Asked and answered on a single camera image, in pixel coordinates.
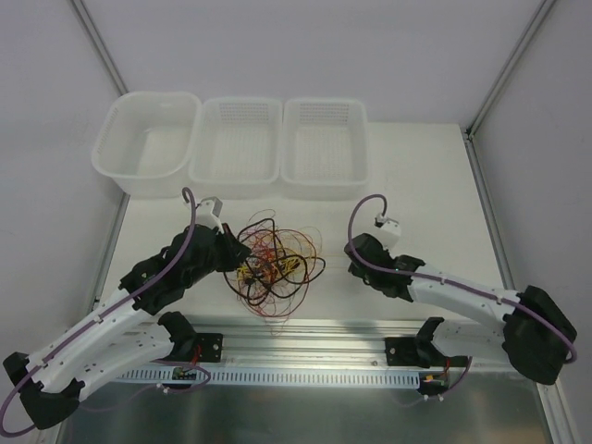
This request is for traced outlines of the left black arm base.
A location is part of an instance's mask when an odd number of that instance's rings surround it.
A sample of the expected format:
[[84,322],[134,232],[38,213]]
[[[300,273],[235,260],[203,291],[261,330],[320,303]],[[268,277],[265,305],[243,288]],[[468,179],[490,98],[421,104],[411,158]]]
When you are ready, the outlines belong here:
[[191,361],[194,364],[220,363],[224,335],[221,333],[197,333],[192,345]]

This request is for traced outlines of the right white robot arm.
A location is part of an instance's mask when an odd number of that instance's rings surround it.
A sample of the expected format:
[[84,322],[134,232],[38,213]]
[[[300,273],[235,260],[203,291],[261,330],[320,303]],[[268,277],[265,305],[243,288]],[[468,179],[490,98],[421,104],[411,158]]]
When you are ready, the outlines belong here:
[[428,318],[395,357],[423,368],[445,360],[479,358],[510,364],[522,376],[543,385],[556,382],[576,359],[577,331],[542,289],[489,289],[448,277],[425,261],[393,257],[374,236],[350,238],[344,248],[350,273],[388,298],[433,305],[462,317]]

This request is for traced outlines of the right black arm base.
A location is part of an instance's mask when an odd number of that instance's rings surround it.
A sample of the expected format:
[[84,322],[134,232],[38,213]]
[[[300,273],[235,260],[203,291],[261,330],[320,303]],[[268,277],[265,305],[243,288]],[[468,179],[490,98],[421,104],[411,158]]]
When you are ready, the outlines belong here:
[[384,338],[387,366],[421,366],[421,359],[412,337]]

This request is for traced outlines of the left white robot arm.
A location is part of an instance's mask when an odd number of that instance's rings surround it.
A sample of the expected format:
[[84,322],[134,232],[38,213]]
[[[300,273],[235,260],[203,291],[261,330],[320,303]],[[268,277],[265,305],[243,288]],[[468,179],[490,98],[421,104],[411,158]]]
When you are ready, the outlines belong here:
[[3,367],[15,386],[8,397],[19,398],[33,427],[44,430],[137,366],[219,362],[222,335],[198,333],[181,312],[166,308],[211,273],[236,270],[250,252],[228,225],[185,228],[60,339],[36,353],[6,357]]

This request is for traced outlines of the middle white mesh basket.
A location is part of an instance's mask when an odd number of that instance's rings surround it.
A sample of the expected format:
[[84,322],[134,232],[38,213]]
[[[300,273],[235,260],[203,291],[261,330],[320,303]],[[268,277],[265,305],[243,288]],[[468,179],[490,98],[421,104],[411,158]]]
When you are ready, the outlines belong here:
[[202,197],[257,199],[279,176],[283,104],[264,97],[206,101],[189,166],[191,187]]

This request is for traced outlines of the white mesh basket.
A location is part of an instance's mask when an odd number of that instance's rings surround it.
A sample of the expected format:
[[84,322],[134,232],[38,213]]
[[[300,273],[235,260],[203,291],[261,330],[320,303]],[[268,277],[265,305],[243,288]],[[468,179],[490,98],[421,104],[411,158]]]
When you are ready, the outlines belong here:
[[189,166],[191,187],[202,197],[257,199],[279,176],[283,104],[264,97],[206,101]]
[[279,175],[287,197],[354,199],[364,193],[369,170],[367,114],[360,101],[301,97],[284,104]]

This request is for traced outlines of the right white mesh basket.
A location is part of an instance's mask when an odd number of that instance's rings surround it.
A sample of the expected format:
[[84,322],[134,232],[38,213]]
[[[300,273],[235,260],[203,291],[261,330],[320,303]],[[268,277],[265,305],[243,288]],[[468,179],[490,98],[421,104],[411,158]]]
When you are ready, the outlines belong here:
[[369,170],[367,114],[360,101],[301,97],[284,104],[279,175],[287,197],[354,199],[364,193]]

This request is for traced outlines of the left white solid basket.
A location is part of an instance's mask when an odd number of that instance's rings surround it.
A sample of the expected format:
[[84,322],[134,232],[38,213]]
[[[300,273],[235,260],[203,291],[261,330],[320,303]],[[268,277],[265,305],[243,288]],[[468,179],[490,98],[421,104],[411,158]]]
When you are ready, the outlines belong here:
[[202,103],[190,92],[129,92],[110,107],[92,149],[93,168],[134,198],[177,197]]

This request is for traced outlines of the aluminium mounting rail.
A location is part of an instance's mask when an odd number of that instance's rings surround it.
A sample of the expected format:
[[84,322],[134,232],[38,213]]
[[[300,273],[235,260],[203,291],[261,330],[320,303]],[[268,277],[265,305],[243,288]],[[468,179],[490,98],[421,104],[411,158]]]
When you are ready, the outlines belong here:
[[241,367],[378,370],[387,367],[385,338],[408,337],[417,320],[289,319],[188,315],[199,333],[223,335],[221,363]]

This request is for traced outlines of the right aluminium frame post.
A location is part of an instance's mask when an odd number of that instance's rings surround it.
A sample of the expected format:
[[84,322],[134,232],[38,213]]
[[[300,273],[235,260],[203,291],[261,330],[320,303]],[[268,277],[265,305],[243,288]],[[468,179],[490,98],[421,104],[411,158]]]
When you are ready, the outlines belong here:
[[485,217],[488,235],[490,237],[499,270],[499,276],[503,286],[512,290],[515,287],[515,281],[508,261],[503,238],[500,233],[500,224],[496,215],[495,204],[487,184],[487,174],[481,159],[482,155],[476,144],[476,136],[478,131],[480,131],[485,124],[487,118],[493,112],[502,95],[505,93],[508,85],[512,82],[512,77],[516,70],[522,63],[522,60],[525,58],[525,55],[536,40],[541,29],[549,19],[549,15],[557,4],[558,1],[556,0],[544,0],[538,2],[534,13],[526,22],[519,38],[506,57],[499,73],[491,84],[491,87],[487,91],[483,102],[477,109],[475,116],[466,128],[462,128],[463,143],[473,173],[483,215]]

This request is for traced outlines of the aluminium frame post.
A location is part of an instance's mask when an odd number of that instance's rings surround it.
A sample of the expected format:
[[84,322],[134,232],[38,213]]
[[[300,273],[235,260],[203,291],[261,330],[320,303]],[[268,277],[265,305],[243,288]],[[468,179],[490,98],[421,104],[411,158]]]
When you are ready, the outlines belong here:
[[508,85],[512,82],[512,77],[516,70],[522,63],[522,60],[525,58],[525,55],[536,40],[541,29],[549,19],[549,15],[557,4],[558,1],[556,0],[544,0],[538,2],[534,13],[526,22],[519,38],[506,57],[499,73],[491,84],[491,87],[487,91],[483,102],[477,109],[475,116],[466,128],[462,128],[463,143],[473,173],[483,215],[485,217],[488,235],[490,237],[499,270],[499,276],[503,286],[512,290],[515,287],[515,281],[508,261],[503,238],[500,233],[500,224],[496,215],[495,204],[487,184],[487,174],[481,159],[482,155],[476,144],[476,136],[478,131],[480,131],[485,124],[487,118],[493,112],[502,95],[505,93]]
[[84,34],[89,40],[93,51],[100,61],[106,76],[110,80],[112,86],[117,92],[118,96],[122,96],[129,92],[129,88],[124,81],[115,59],[112,57],[105,40],[99,31],[95,20],[92,17],[90,9],[83,0],[68,0],[74,15],[80,23]]

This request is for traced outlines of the left aluminium frame post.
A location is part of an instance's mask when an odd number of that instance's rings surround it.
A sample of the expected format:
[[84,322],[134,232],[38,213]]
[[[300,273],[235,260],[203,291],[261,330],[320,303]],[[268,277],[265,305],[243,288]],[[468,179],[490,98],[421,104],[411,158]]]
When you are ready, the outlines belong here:
[[93,51],[100,61],[106,76],[110,80],[112,86],[117,92],[118,96],[122,96],[129,92],[129,88],[124,81],[115,59],[112,57],[105,40],[99,31],[95,20],[92,17],[90,9],[83,0],[68,0],[74,15],[80,23],[84,34],[89,40]]

